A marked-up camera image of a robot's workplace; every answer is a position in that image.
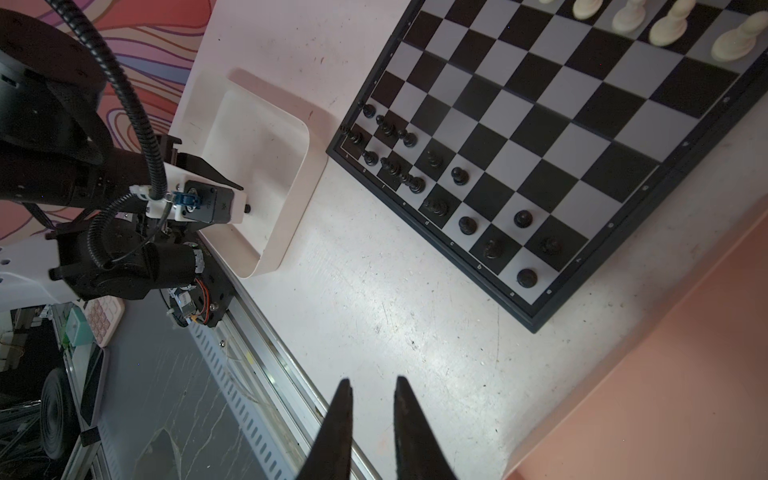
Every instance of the chessboard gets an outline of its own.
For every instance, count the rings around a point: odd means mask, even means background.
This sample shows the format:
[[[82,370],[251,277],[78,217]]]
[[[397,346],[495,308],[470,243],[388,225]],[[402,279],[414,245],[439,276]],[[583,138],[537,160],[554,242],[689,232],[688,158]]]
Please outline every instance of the chessboard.
[[[328,148],[534,333],[768,90],[768,31],[711,54],[762,0],[574,1],[415,0]]]

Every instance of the pink wall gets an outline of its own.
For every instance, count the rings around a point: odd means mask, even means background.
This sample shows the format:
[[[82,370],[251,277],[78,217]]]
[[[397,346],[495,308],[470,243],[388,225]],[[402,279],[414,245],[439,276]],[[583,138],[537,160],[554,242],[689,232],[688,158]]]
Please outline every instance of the pink wall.
[[[519,465],[519,475],[768,478],[765,202],[762,211],[738,244]]]

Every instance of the gray floor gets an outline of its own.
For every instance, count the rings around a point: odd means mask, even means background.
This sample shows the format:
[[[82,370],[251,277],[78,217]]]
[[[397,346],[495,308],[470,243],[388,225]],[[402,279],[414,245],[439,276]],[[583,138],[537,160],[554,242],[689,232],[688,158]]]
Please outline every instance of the gray floor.
[[[113,479],[266,478],[189,332],[166,309],[157,291],[127,301],[108,346],[99,430]]]

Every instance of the chessboard border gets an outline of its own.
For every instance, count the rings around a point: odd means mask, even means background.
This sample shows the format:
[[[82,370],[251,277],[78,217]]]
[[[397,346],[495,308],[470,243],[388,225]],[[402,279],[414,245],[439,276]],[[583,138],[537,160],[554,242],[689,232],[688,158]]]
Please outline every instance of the chessboard border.
[[[377,79],[384,73],[389,59],[395,52],[397,45],[404,39],[408,27],[411,25],[425,0],[411,0],[405,13],[400,18],[394,32],[381,50],[371,72],[363,82],[355,101],[347,111],[341,124],[349,125],[358,116],[364,100],[370,97],[376,87]],[[472,279],[491,298],[496,300],[525,328],[536,333],[557,312],[560,307],[578,290],[581,285],[602,265],[616,249],[650,216],[661,202],[679,185],[683,179],[696,167],[720,140],[738,123],[739,120],[768,92],[768,51],[764,52],[745,71],[736,82],[726,91],[723,97],[715,104],[707,114],[700,119],[697,126],[686,136],[667,159],[657,167],[645,180],[643,185],[649,186],[647,191],[638,189],[624,203],[621,209],[611,218],[610,222],[615,228],[605,231],[590,240],[579,253],[580,257],[586,253],[586,260],[580,265],[571,261],[558,276],[564,278],[556,286],[557,291],[545,299],[540,297],[531,308],[524,308],[511,300],[511,295],[505,293],[499,285],[483,275],[482,266],[477,260],[472,260],[466,255],[460,255],[441,237],[442,232],[435,230],[430,222],[422,222],[422,218],[416,216],[419,212],[410,206],[401,205],[401,199],[396,194],[388,192],[383,182],[367,171],[357,159],[348,157],[336,151],[341,150],[342,135],[336,131],[333,135],[326,153],[347,170],[358,182],[370,190],[387,207],[393,210],[411,228],[416,230],[440,253],[447,257],[464,274]]]

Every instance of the white table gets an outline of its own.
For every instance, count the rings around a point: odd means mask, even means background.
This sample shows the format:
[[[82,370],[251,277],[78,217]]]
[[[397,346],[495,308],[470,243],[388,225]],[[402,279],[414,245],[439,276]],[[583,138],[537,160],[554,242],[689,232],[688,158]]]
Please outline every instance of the white table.
[[[189,84],[202,70],[260,84],[327,143],[407,4],[218,0]],[[395,476],[398,374],[457,476],[499,478],[531,429],[768,192],[766,126],[764,98],[536,335],[334,161],[280,268],[243,285],[327,400],[351,379],[355,440],[383,478]]]

